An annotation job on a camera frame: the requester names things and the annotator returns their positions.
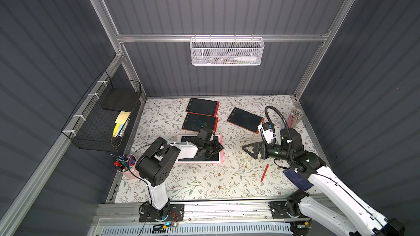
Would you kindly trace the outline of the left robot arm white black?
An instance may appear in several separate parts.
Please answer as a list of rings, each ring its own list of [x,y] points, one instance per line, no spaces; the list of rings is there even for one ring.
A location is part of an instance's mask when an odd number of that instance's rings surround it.
[[[151,207],[162,212],[169,209],[165,180],[176,163],[183,160],[203,162],[219,155],[223,149],[220,138],[208,128],[202,128],[198,135],[181,143],[170,143],[158,137],[135,164],[135,177],[147,185]]]

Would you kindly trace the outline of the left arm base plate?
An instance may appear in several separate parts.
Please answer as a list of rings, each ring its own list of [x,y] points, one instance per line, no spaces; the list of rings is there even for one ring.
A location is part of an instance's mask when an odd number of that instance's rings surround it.
[[[139,207],[139,222],[180,222],[184,217],[184,204],[166,204],[162,210],[157,210],[145,202]]]

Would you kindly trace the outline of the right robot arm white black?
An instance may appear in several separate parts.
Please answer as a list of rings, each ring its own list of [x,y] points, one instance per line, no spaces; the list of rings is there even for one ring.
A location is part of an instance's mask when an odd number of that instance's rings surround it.
[[[252,158],[286,160],[281,167],[284,175],[298,190],[287,197],[281,207],[291,218],[306,216],[317,221],[338,236],[403,236],[404,225],[388,219],[346,186],[315,153],[304,149],[301,135],[295,129],[284,128],[276,136],[274,126],[258,126],[262,141],[243,146]],[[307,193],[312,186],[319,188],[340,210],[339,213],[318,203]]]

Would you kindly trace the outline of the pink white writing tablet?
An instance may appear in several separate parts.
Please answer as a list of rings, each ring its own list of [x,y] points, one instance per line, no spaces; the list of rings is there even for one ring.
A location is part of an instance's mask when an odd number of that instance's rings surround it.
[[[194,135],[179,134],[177,136],[177,143],[188,142]],[[213,155],[210,158],[196,157],[196,158],[185,158],[177,160],[176,164],[221,164],[223,163],[223,151],[220,151],[218,154]]]

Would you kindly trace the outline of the red tablet front with scribbles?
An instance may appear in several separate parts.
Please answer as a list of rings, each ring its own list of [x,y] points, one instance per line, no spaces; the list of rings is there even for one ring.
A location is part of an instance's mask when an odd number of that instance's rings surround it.
[[[182,129],[186,131],[199,132],[202,128],[207,128],[216,132],[218,117],[201,114],[188,113],[182,124]]]

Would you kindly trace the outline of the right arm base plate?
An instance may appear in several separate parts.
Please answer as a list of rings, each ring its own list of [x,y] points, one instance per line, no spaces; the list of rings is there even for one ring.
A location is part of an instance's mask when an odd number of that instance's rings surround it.
[[[311,219],[305,216],[300,211],[298,203],[292,200],[270,201],[268,207],[273,219]]]

